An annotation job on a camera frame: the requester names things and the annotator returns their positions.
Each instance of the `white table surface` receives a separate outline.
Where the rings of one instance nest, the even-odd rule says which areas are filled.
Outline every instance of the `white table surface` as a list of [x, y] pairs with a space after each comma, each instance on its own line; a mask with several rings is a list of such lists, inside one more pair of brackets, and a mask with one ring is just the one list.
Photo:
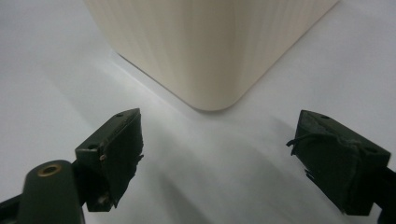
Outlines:
[[341, 0], [237, 104], [207, 113], [113, 52], [82, 1], [0, 1], [0, 201], [140, 107], [145, 158], [119, 208], [85, 211], [89, 224], [375, 223], [376, 205], [343, 216], [285, 144], [308, 109], [396, 152], [395, 11]]

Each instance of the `black mount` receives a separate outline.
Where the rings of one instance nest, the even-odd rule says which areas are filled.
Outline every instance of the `black mount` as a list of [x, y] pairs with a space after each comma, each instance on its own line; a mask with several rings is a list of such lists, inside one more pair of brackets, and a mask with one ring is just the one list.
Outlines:
[[23, 194], [0, 203], [0, 224], [80, 224], [81, 206], [108, 212], [143, 158], [139, 109], [121, 112], [76, 148], [77, 160], [49, 161], [26, 176]]
[[378, 223], [396, 223], [396, 174], [387, 166], [390, 153], [327, 116], [300, 114], [291, 155], [306, 176], [345, 214], [368, 216], [382, 208]]

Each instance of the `white surface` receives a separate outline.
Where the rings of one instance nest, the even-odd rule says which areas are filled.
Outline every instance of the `white surface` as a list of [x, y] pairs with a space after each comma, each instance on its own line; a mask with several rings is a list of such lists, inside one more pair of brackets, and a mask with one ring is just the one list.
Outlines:
[[0, 200], [140, 107], [145, 158], [119, 208], [89, 224], [375, 223], [376, 207], [341, 215], [285, 144], [309, 109], [396, 152], [395, 11], [342, 0], [241, 101], [202, 113], [114, 55], [81, 1], [0, 1]]
[[195, 108], [233, 105], [338, 0], [85, 0], [112, 48]]

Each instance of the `ribbed plastic container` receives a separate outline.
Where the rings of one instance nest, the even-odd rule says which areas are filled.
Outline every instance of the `ribbed plastic container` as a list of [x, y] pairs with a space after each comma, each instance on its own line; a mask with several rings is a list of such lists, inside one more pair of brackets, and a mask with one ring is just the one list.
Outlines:
[[338, 0], [85, 0], [112, 48], [187, 104], [234, 104]]

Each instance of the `screw hole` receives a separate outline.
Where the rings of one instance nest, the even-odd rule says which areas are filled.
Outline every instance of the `screw hole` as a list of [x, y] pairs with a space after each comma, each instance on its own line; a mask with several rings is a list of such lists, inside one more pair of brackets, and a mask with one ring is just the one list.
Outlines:
[[98, 145], [92, 144], [88, 146], [88, 149], [95, 149], [95, 148], [98, 148]]
[[42, 169], [40, 169], [37, 174], [41, 177], [46, 177], [49, 175], [55, 175], [61, 171], [62, 166], [59, 164], [51, 164]]
[[365, 149], [366, 149], [367, 151], [371, 152], [371, 153], [377, 153], [377, 152], [378, 152], [378, 150], [376, 150], [376, 149], [373, 148], [373, 147], [366, 147]]

